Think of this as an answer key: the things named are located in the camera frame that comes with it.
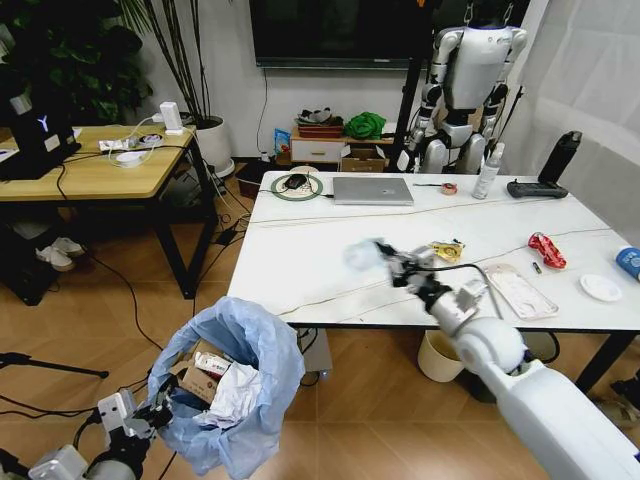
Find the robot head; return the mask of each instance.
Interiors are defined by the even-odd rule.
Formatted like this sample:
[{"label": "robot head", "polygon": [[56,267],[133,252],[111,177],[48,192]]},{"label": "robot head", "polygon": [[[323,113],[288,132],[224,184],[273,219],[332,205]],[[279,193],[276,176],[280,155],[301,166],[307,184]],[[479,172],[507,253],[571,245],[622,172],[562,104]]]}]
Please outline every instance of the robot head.
[{"label": "robot head", "polygon": [[502,28],[502,9],[499,0],[475,0],[473,2],[473,17],[469,22],[469,27],[485,29],[485,28]]}]

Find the white sneaker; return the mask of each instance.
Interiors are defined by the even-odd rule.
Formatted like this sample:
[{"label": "white sneaker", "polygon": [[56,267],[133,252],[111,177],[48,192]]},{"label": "white sneaker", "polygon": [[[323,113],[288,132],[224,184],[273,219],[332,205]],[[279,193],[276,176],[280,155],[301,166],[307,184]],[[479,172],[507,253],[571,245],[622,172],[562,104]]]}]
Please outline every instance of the white sneaker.
[{"label": "white sneaker", "polygon": [[36,248],[36,257],[41,262],[51,264],[51,267],[58,272],[67,272],[75,267],[75,263],[64,252],[55,247],[48,246],[42,250]]},{"label": "white sneaker", "polygon": [[62,253],[67,255],[68,257],[79,257],[80,255],[84,255],[85,250],[82,248],[82,245],[74,242],[70,238],[67,237],[58,237],[56,241],[51,244],[53,248],[60,250]]}]

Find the mouse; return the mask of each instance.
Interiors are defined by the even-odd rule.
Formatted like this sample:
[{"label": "mouse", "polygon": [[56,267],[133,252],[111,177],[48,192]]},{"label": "mouse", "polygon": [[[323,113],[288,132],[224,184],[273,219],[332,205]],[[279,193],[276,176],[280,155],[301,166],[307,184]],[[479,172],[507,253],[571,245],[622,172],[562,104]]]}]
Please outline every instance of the mouse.
[{"label": "mouse", "polygon": [[289,190],[296,190],[300,188],[302,185],[307,183],[307,177],[301,173],[294,173],[287,181],[284,182],[284,186]]}]

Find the blue can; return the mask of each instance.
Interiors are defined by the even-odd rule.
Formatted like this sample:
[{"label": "blue can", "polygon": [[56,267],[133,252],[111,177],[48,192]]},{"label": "blue can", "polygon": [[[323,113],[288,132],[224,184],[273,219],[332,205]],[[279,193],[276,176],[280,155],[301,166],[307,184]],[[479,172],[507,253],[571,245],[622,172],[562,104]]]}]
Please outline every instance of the blue can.
[{"label": "blue can", "polygon": [[618,253],[616,262],[624,268],[629,275],[640,280],[640,249],[624,247]]}]

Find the white curtain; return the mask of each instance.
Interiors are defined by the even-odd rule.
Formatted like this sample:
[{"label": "white curtain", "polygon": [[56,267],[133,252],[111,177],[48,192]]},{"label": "white curtain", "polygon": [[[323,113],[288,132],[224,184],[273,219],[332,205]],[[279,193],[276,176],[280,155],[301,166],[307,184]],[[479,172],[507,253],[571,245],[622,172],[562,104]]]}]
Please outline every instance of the white curtain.
[{"label": "white curtain", "polygon": [[537,175],[563,133],[582,131],[559,183],[640,245],[640,1],[550,0],[521,82],[504,173]]}]

